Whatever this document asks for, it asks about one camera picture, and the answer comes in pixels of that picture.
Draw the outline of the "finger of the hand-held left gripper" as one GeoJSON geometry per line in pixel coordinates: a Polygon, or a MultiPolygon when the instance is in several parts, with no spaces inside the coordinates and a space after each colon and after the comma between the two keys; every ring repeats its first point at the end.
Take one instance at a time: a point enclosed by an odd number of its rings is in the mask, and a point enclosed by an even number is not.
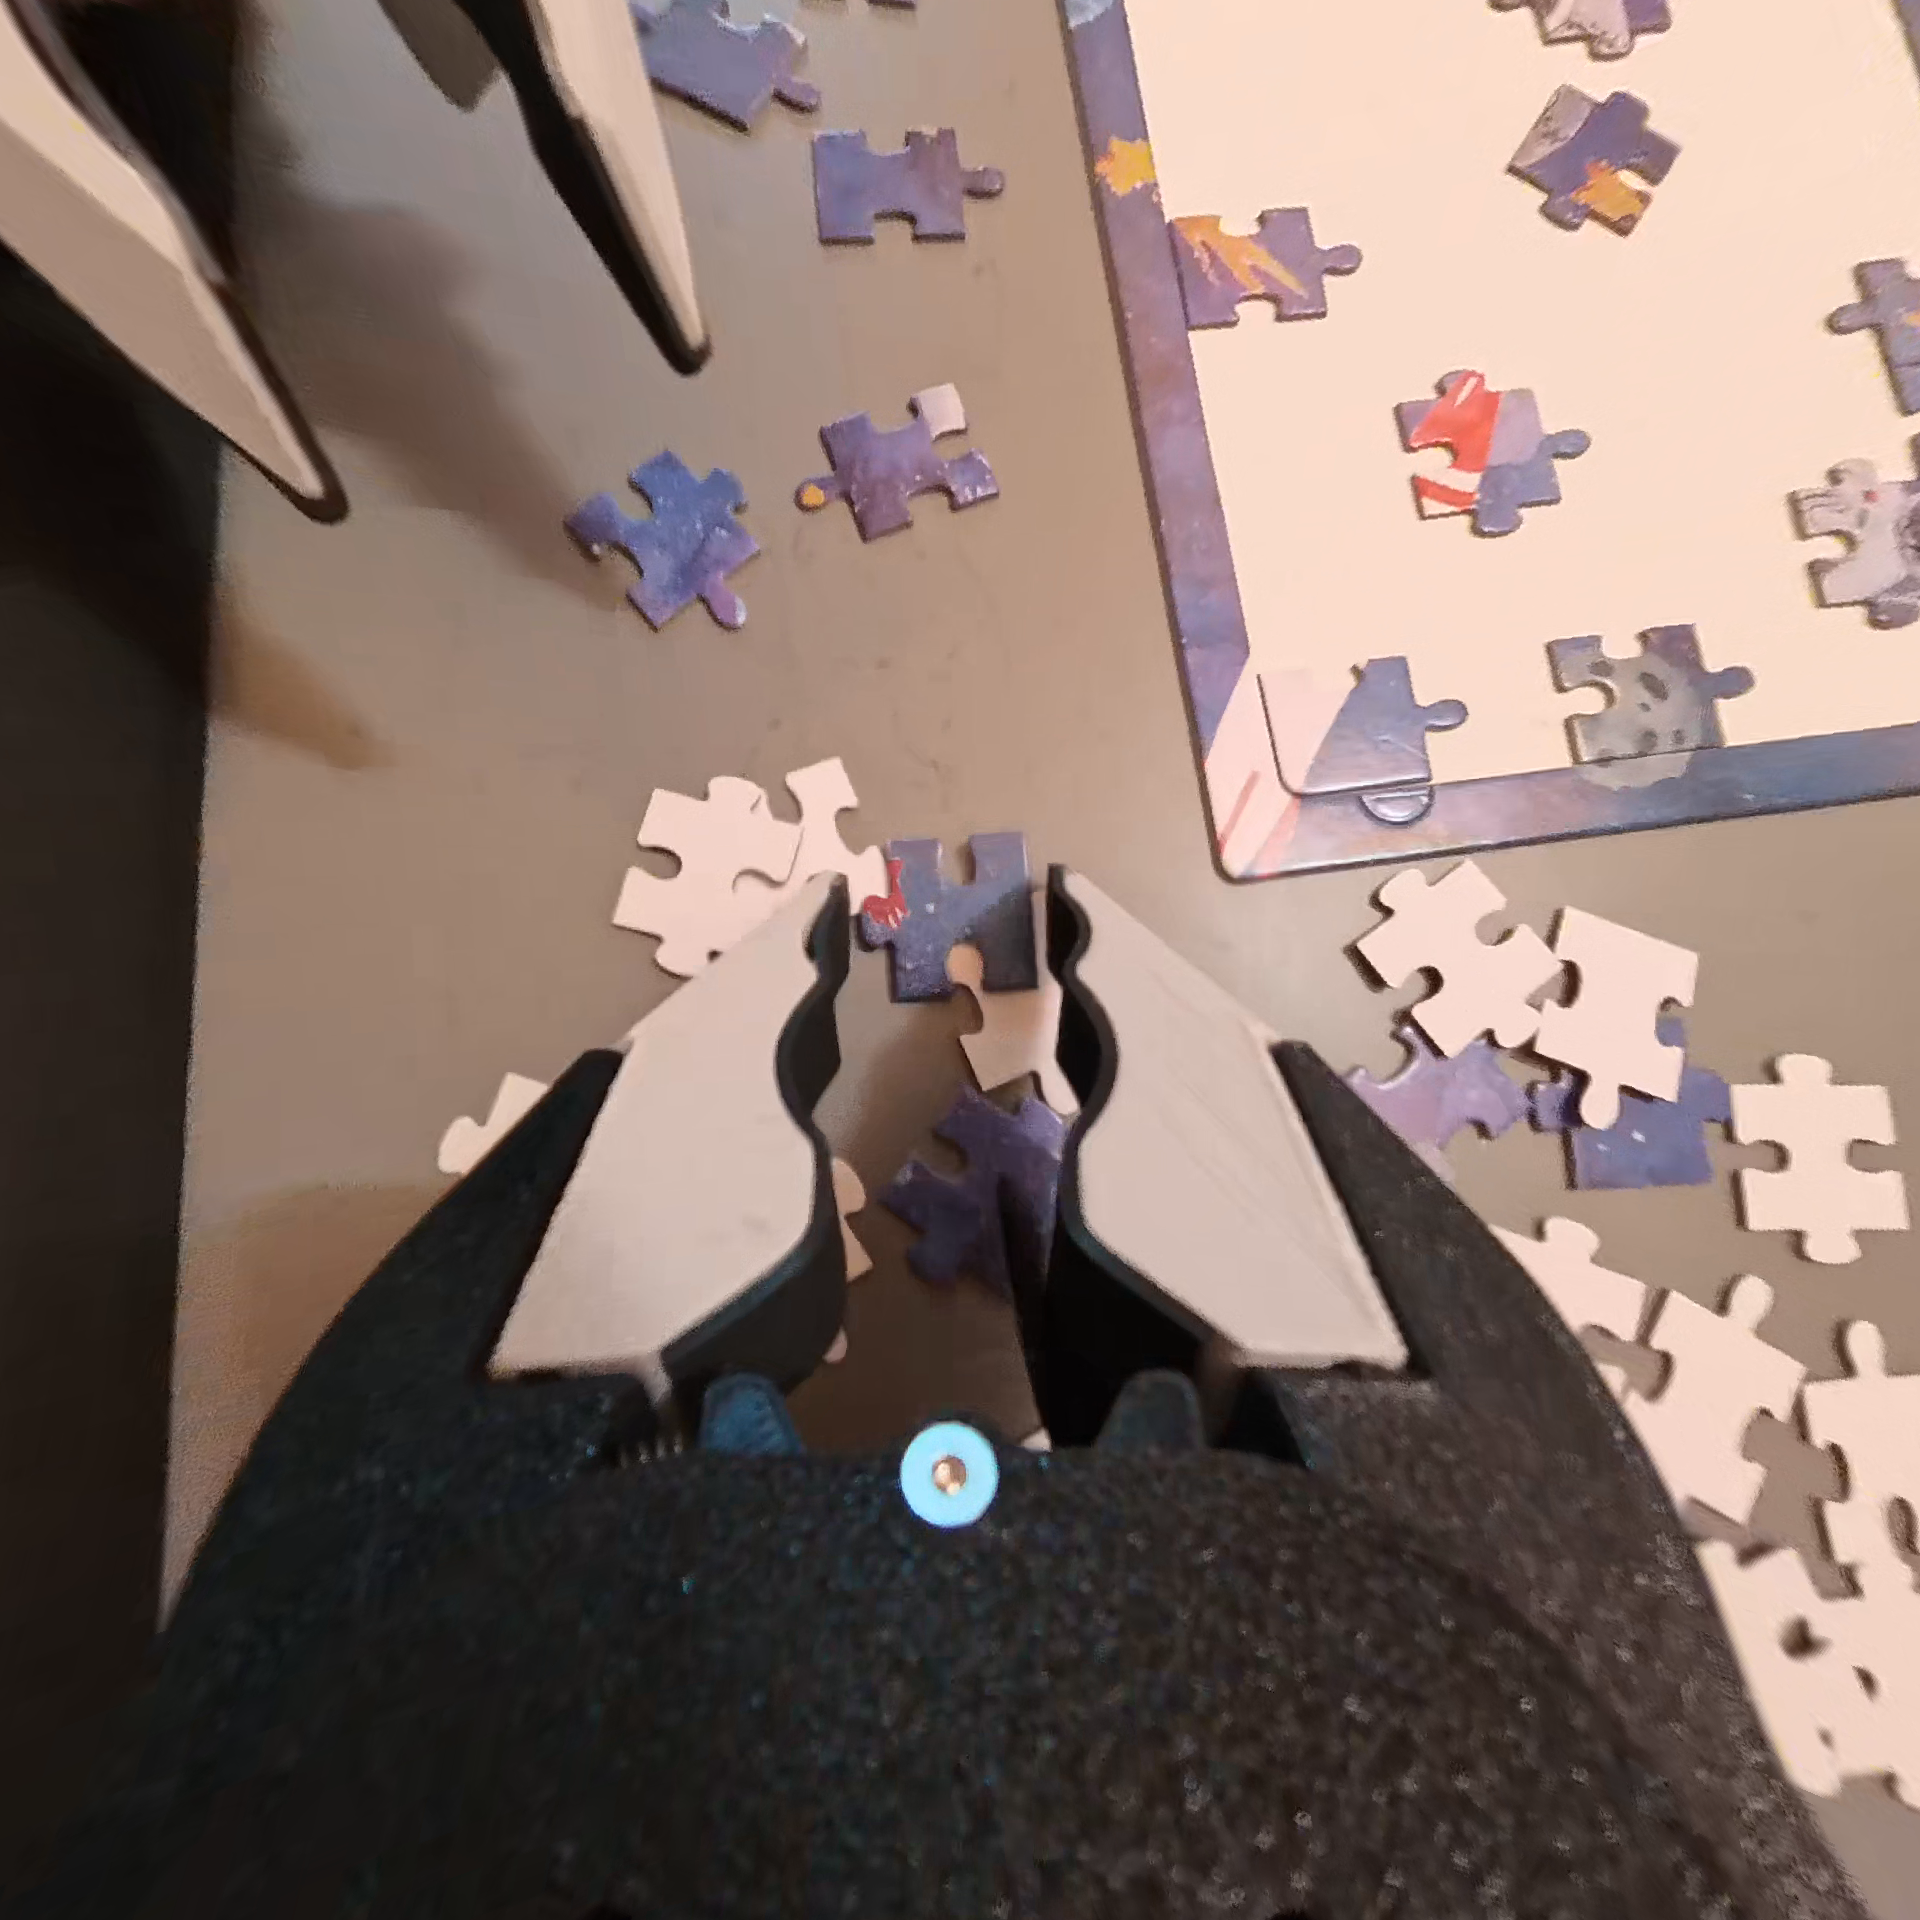
{"type": "Polygon", "coordinates": [[[427,81],[477,110],[502,79],[540,173],[664,363],[710,356],[683,204],[626,3],[382,3],[427,81]]]}
{"type": "Polygon", "coordinates": [[[2,7],[2,243],[303,514],[344,519],[222,263],[49,3],[2,7]]]}

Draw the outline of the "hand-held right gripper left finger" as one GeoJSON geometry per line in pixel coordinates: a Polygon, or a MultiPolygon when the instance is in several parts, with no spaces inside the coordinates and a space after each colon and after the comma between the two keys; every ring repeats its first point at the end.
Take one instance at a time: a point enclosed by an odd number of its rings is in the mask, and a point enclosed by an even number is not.
{"type": "Polygon", "coordinates": [[[813,879],[622,1040],[583,1156],[487,1359],[497,1380],[810,1379],[844,1310],[830,1156],[847,890],[813,879]]]}

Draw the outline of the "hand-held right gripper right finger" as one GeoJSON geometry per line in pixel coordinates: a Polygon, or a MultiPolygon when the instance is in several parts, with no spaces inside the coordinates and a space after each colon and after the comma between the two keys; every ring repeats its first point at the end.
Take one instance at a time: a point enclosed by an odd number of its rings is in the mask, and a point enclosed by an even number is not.
{"type": "Polygon", "coordinates": [[[1280,1034],[1086,874],[1046,879],[1077,1097],[1043,1281],[1043,1413],[1146,1371],[1374,1370],[1404,1336],[1282,1079],[1280,1034]]]}

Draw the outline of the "blue puzzle piece red mark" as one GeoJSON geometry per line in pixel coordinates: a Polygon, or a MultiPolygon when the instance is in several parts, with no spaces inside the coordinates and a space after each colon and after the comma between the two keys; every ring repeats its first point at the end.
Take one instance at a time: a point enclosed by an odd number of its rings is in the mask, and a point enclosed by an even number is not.
{"type": "Polygon", "coordinates": [[[1037,989],[1040,946],[1023,833],[972,834],[967,880],[942,874],[937,841],[893,837],[883,843],[883,859],[889,890],[859,903],[856,939],[867,953],[889,953],[893,1004],[947,999],[953,946],[974,950],[984,993],[1037,989]]]}

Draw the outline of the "blue space puzzle frame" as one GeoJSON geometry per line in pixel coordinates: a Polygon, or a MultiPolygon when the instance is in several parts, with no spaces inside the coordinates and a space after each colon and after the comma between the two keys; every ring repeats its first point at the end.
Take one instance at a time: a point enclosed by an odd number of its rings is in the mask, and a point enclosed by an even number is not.
{"type": "Polygon", "coordinates": [[[1794,490],[1843,460],[1917,474],[1854,263],[1917,276],[1917,7],[1672,3],[1624,61],[1489,3],[1064,3],[1074,103],[1156,521],[1214,856],[1230,880],[1714,823],[1917,791],[1917,623],[1820,610],[1794,490]],[[1627,91],[1679,146],[1624,239],[1560,229],[1509,176],[1554,90],[1627,91]],[[1250,300],[1189,329],[1166,223],[1304,206],[1353,243],[1323,321],[1250,300]],[[1583,429],[1560,503],[1509,537],[1420,519],[1397,404],[1482,373],[1583,429]],[[1617,659],[1690,623],[1723,747],[1573,764],[1544,646],[1617,659]],[[1259,674],[1344,686],[1404,659],[1434,800],[1407,827],[1289,800],[1259,674]]]}

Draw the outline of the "blue starry puzzle piece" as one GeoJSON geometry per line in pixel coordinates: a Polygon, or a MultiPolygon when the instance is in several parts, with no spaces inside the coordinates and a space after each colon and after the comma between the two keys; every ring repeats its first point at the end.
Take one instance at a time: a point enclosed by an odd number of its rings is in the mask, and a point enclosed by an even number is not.
{"type": "Polygon", "coordinates": [[[632,3],[647,81],[736,133],[772,103],[810,116],[822,94],[800,73],[804,37],[780,17],[736,21],[724,3],[632,3]]]}
{"type": "Polygon", "coordinates": [[[644,501],[642,519],[596,491],[563,519],[569,540],[593,560],[614,549],[636,570],[626,599],[647,630],[660,631],[700,604],[717,626],[736,631],[746,604],[730,576],[757,559],[757,540],[739,521],[746,491],[736,474],[707,470],[700,477],[663,449],[627,474],[627,487],[644,501]]]}
{"type": "Polygon", "coordinates": [[[862,133],[817,133],[807,146],[822,246],[873,243],[877,220],[912,223],[919,243],[959,243],[967,200],[1004,186],[1000,169],[962,163],[947,126],[912,130],[890,153],[873,153],[862,133]]]}

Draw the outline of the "blue puzzle piece white corner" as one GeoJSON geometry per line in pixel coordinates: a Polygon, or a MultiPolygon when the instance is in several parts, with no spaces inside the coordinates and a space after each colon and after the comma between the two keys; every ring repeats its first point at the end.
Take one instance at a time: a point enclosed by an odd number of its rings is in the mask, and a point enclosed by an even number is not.
{"type": "Polygon", "coordinates": [[[989,460],[967,449],[942,457],[940,439],[967,429],[962,399],[953,383],[907,399],[912,420],[900,429],[877,429],[867,416],[830,420],[820,429],[829,474],[804,477],[793,491],[800,511],[817,511],[829,501],[852,506],[859,540],[912,527],[912,499],[940,491],[950,509],[967,509],[997,499],[989,460]]]}

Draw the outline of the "white striped corner puzzle piece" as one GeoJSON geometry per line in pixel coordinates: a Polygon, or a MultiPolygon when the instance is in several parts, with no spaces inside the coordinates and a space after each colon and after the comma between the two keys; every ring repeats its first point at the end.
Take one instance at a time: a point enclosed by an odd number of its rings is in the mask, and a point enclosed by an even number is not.
{"type": "Polygon", "coordinates": [[[1344,686],[1267,670],[1259,704],[1289,800],[1352,800],[1384,827],[1423,820],[1434,800],[1429,736],[1469,717],[1460,701],[1420,704],[1397,654],[1359,664],[1344,686]]]}

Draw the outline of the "orange comet tail puzzle piece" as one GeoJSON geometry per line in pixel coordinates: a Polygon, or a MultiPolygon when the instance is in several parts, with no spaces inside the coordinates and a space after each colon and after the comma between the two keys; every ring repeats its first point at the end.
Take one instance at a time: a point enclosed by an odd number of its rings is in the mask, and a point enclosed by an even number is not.
{"type": "Polygon", "coordinates": [[[1329,279],[1359,271],[1353,243],[1320,246],[1304,206],[1259,211],[1253,229],[1224,229],[1216,216],[1166,223],[1189,331],[1237,324],[1243,304],[1272,306],[1277,321],[1323,321],[1329,279]]]}

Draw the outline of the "grey moon puzzle piece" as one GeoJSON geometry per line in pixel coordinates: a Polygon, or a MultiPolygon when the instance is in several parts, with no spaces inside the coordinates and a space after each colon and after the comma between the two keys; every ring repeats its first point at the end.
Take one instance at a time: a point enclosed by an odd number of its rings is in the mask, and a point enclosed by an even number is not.
{"type": "Polygon", "coordinates": [[[1702,659],[1690,623],[1643,630],[1630,659],[1607,654],[1600,639],[1554,639],[1544,659],[1556,693],[1602,694],[1602,709],[1566,720],[1573,764],[1717,749],[1719,704],[1753,690],[1749,667],[1710,667],[1702,659]]]}

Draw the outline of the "red rocket puzzle piece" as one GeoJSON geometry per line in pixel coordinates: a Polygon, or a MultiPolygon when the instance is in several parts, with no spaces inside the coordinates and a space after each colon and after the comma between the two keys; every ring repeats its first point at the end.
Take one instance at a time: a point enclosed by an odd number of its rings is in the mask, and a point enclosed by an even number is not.
{"type": "Polygon", "coordinates": [[[1586,429],[1544,429],[1530,389],[1493,389],[1482,373],[1439,377],[1430,399],[1400,400],[1404,453],[1439,447],[1449,467],[1412,480],[1420,519],[1469,519],[1476,537],[1509,537],[1533,506],[1560,503],[1563,460],[1587,453],[1586,429]]]}

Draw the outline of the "white astronaut puzzle piece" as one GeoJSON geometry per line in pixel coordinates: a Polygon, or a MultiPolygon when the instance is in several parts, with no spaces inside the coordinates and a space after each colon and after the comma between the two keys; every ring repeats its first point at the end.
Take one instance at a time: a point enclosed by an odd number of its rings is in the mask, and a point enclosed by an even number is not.
{"type": "Polygon", "coordinates": [[[1800,540],[1843,543],[1843,554],[1804,570],[1820,610],[1856,607],[1877,631],[1917,620],[1917,477],[1843,460],[1820,487],[1794,490],[1789,514],[1800,540]]]}

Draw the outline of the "blue puzzle piece orange star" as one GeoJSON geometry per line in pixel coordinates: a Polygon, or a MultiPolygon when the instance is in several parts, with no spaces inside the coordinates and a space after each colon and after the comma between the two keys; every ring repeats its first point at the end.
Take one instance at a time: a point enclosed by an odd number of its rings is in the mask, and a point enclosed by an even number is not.
{"type": "Polygon", "coordinates": [[[1506,169],[1543,196],[1543,219],[1554,226],[1577,231],[1596,220],[1624,239],[1677,154],[1679,146],[1646,124],[1646,100],[1620,90],[1594,100],[1563,84],[1506,169]]]}

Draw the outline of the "grey satellite puzzle piece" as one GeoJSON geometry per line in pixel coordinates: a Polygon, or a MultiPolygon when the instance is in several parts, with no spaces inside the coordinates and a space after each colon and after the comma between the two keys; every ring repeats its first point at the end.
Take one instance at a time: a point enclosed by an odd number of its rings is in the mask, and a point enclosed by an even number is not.
{"type": "Polygon", "coordinates": [[[1669,3],[1489,3],[1529,16],[1543,47],[1580,47],[1592,61],[1624,61],[1640,41],[1664,34],[1669,3]]]}

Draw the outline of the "joined comet star puzzle pieces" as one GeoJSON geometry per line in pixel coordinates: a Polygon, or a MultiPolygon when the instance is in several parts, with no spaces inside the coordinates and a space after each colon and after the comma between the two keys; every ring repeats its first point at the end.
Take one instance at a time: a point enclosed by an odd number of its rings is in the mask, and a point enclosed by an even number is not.
{"type": "Polygon", "coordinates": [[[1824,331],[1877,341],[1902,417],[1917,417],[1917,279],[1902,259],[1854,263],[1856,297],[1824,314],[1824,331]]]}

